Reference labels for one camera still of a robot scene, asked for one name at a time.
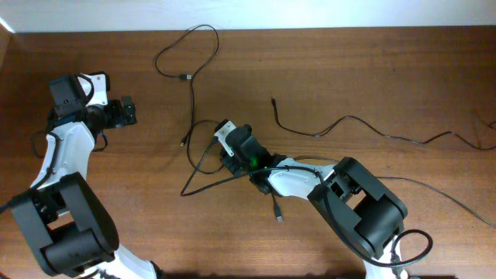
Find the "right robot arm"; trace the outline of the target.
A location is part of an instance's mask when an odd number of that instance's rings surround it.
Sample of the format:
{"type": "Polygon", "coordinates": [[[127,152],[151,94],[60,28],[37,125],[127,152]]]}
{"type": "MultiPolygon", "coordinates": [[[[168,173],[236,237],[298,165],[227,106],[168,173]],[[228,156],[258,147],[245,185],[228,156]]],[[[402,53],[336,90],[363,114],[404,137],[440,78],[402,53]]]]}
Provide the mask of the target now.
{"type": "Polygon", "coordinates": [[[215,128],[223,165],[234,175],[248,173],[263,194],[308,200],[334,231],[364,257],[368,278],[406,278],[398,237],[408,214],[405,204],[352,157],[315,166],[261,146],[249,125],[224,120],[215,128]]]}

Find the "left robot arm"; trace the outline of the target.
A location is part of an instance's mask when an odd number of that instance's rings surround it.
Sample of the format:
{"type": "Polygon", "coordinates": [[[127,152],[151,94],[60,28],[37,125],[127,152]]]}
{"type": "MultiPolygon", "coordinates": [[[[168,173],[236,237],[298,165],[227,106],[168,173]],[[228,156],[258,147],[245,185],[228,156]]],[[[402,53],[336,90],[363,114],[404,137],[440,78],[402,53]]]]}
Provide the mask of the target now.
{"type": "Polygon", "coordinates": [[[87,182],[89,157],[107,129],[136,124],[129,96],[110,100],[104,72],[72,74],[50,82],[55,102],[46,128],[43,165],[30,188],[7,204],[36,262],[49,276],[162,278],[119,241],[112,217],[87,182]]]}

